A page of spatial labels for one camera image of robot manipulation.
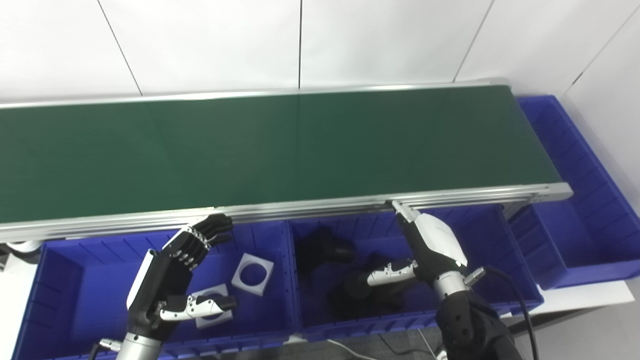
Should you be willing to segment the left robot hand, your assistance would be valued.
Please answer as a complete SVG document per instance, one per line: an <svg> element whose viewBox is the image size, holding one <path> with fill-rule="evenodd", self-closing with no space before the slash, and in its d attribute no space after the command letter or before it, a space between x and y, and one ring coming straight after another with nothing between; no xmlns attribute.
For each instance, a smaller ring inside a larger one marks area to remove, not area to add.
<svg viewBox="0 0 640 360"><path fill-rule="evenodd" d="M147 251L126 299L126 332L164 342L178 322L236 309L231 295L187 293L194 270L231 239L232 229L231 217L211 214L180 228L160 250Z"/></svg>

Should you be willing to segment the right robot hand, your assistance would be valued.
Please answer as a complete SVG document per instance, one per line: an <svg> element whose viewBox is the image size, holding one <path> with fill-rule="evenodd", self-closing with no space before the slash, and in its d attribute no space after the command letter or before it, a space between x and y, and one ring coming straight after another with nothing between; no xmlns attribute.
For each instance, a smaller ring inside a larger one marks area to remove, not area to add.
<svg viewBox="0 0 640 360"><path fill-rule="evenodd" d="M395 219L414 258L405 265L390 262L366 276L370 287L423 281L442 296L469 291L466 284L468 260L452 228L434 215L420 212L397 200L387 204L395 210Z"/></svg>

